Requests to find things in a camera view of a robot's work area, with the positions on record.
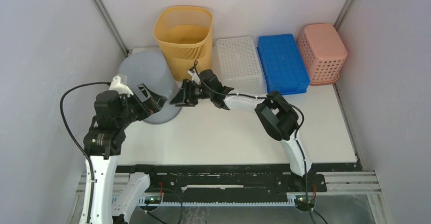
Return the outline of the grey bin liner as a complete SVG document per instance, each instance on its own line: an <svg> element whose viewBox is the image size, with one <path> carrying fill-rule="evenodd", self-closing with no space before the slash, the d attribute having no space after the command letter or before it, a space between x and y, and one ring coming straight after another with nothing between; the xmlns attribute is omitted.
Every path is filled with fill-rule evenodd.
<svg viewBox="0 0 431 224"><path fill-rule="evenodd" d="M179 92L179 88L160 51L142 51L126 58L119 66L119 74L127 77L127 86L144 100L139 94L138 85L144 84L150 91L164 96L167 101L160 112L144 121L150 124L162 124L172 120L180 111L180 107L170 104Z"/></svg>

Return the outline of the yellow ribbed waste bin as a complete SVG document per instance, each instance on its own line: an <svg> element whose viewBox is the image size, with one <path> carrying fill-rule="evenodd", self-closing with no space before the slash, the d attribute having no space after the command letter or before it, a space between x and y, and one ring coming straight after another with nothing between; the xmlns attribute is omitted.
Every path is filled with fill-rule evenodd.
<svg viewBox="0 0 431 224"><path fill-rule="evenodd" d="M160 50L176 81L190 79L197 61L199 72L212 67L213 14L196 6L166 8L153 29Z"/></svg>

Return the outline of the white perforated plastic basket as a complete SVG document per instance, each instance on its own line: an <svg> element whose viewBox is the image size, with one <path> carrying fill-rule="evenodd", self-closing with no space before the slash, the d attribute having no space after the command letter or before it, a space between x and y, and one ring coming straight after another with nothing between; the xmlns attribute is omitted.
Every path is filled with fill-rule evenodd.
<svg viewBox="0 0 431 224"><path fill-rule="evenodd" d="M223 85L241 93L265 93L265 79L251 36L218 39L214 50L213 69Z"/></svg>

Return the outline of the blue compartment tray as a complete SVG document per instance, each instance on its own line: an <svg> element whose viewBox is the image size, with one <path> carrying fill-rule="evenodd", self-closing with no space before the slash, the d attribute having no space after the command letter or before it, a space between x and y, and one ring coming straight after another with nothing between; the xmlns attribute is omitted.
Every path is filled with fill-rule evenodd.
<svg viewBox="0 0 431 224"><path fill-rule="evenodd" d="M257 51L268 92L291 95L307 91L311 81L292 34L260 36Z"/></svg>

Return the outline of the pink perforated plastic basket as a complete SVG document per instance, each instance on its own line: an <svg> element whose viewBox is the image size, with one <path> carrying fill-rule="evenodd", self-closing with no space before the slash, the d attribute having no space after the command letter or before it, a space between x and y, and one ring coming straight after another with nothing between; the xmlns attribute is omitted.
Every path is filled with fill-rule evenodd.
<svg viewBox="0 0 431 224"><path fill-rule="evenodd" d="M305 26L297 46L311 86L333 84L339 79L348 52L332 24Z"/></svg>

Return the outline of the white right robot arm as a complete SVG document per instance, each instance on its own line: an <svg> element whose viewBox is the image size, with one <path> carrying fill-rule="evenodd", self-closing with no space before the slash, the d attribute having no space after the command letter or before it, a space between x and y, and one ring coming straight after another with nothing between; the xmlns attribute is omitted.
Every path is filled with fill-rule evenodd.
<svg viewBox="0 0 431 224"><path fill-rule="evenodd" d="M199 73L192 67L188 74L191 79L183 80L179 92L170 102L172 105L194 107L200 100L209 99L219 109L256 113L266 133L283 146L290 170L296 175L293 179L296 189L308 191L314 185L309 173L312 162L299 138L304 121L299 108L288 103L277 91L266 95L244 94L224 86L211 69Z"/></svg>

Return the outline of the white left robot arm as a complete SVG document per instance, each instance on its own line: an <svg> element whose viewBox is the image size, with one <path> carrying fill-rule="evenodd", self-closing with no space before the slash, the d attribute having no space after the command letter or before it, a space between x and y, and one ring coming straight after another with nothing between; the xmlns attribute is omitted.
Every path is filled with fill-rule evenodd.
<svg viewBox="0 0 431 224"><path fill-rule="evenodd" d="M95 116L84 137L86 186L80 223L129 223L145 191L158 188L152 173L133 173L126 188L113 202L113 185L126 128L162 110L167 98L150 91L144 84L138 92L126 85L111 84L96 96Z"/></svg>

